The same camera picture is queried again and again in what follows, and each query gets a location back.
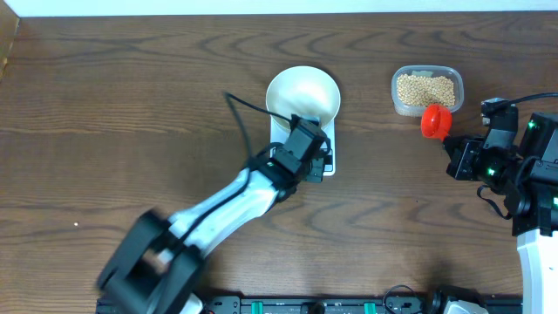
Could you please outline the red measuring scoop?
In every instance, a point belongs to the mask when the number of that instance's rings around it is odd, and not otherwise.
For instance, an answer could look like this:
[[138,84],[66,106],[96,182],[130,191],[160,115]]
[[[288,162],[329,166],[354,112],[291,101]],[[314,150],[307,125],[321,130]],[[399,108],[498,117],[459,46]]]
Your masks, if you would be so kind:
[[448,108],[439,104],[429,105],[421,118],[420,130],[428,139],[443,141],[449,136],[453,116]]

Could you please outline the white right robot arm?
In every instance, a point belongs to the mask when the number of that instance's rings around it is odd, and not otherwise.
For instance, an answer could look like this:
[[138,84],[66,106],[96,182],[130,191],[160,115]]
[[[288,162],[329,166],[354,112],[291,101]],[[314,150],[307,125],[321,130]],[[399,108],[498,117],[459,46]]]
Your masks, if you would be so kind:
[[494,117],[485,136],[446,137],[447,173],[504,198],[497,214],[517,241],[525,313],[557,311],[557,117],[533,113],[519,146],[515,117]]

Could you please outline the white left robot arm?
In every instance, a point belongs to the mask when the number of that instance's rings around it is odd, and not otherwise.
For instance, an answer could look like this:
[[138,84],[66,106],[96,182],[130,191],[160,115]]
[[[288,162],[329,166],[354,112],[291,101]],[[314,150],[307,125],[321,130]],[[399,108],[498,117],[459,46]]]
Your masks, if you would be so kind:
[[281,143],[250,157],[224,189],[168,218],[141,215],[97,279],[98,289],[124,313],[199,313],[194,294],[206,257],[243,224],[296,192],[322,168],[328,151]]

